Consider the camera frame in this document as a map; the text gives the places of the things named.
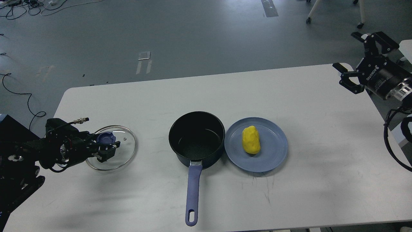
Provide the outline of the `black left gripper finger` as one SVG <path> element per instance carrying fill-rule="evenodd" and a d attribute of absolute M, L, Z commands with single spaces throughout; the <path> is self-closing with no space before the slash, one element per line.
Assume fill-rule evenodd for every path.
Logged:
<path fill-rule="evenodd" d="M 104 144 L 99 138 L 102 133 L 90 133 L 90 132 L 81 132 L 80 133 L 80 143 L 82 145 L 88 144 Z"/>
<path fill-rule="evenodd" d="M 112 144 L 98 144 L 96 154 L 97 161 L 103 163 L 115 155 L 115 150 L 120 147 L 121 142 L 116 141 Z"/>

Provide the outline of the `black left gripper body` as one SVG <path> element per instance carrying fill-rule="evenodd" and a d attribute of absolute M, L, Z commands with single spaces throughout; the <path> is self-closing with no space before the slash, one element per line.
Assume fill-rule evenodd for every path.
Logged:
<path fill-rule="evenodd" d="M 87 121 L 89 121 L 88 118 L 79 118 L 69 123 L 59 118 L 47 120 L 45 125 L 46 169 L 51 169 L 55 165 L 67 169 L 97 154 L 97 144 L 82 145 L 80 143 L 80 133 L 88 131 L 79 131 L 74 127 L 74 124 L 82 124 Z"/>

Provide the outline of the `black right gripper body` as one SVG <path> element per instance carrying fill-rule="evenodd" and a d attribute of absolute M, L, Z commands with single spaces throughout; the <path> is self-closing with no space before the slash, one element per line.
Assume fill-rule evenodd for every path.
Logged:
<path fill-rule="evenodd" d="M 411 99 L 411 73 L 380 55 L 364 57 L 356 67 L 359 83 L 383 100 L 394 97 L 399 101 Z"/>

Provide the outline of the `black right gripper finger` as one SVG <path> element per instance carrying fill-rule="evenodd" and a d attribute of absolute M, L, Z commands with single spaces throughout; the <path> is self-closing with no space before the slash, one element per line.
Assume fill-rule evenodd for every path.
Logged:
<path fill-rule="evenodd" d="M 363 44 L 365 58 L 382 56 L 400 48 L 396 41 L 382 31 L 372 34 L 361 34 L 355 31 L 351 33 L 351 37 Z"/>
<path fill-rule="evenodd" d="M 338 70 L 338 72 L 341 73 L 340 78 L 341 80 L 339 81 L 339 84 L 352 92 L 353 94 L 360 94 L 365 90 L 364 85 L 362 84 L 356 84 L 353 81 L 350 80 L 351 77 L 356 77 L 358 78 L 360 75 L 363 75 L 363 72 L 357 72 L 357 71 L 349 71 L 347 68 L 345 68 L 341 63 L 336 62 L 332 64 L 332 67 Z"/>

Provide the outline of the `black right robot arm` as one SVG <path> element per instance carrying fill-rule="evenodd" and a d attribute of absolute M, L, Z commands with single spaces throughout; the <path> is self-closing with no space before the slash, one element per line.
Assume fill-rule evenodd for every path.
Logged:
<path fill-rule="evenodd" d="M 391 157 L 403 168 L 411 171 L 411 166 L 396 157 L 389 142 L 389 125 L 399 113 L 406 115 L 400 122 L 400 131 L 406 141 L 411 142 L 411 73 L 387 57 L 388 53 L 400 46 L 382 31 L 372 34 L 355 31 L 351 36 L 362 43 L 364 57 L 354 71 L 349 71 L 339 62 L 333 63 L 332 67 L 340 72 L 339 84 L 353 94 L 360 94 L 367 89 L 382 100 L 393 97 L 400 101 L 400 107 L 391 109 L 386 114 L 383 137 Z"/>

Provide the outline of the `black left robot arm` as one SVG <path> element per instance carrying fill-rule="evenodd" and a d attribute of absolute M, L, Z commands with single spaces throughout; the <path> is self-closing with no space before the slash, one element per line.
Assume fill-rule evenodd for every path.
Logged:
<path fill-rule="evenodd" d="M 51 118 L 46 135 L 32 141 L 1 141 L 1 231 L 11 213 L 45 182 L 40 169 L 62 173 L 88 158 L 106 162 L 115 155 L 121 142 L 112 132 L 79 131 L 75 124 L 89 118 L 65 122 Z"/>

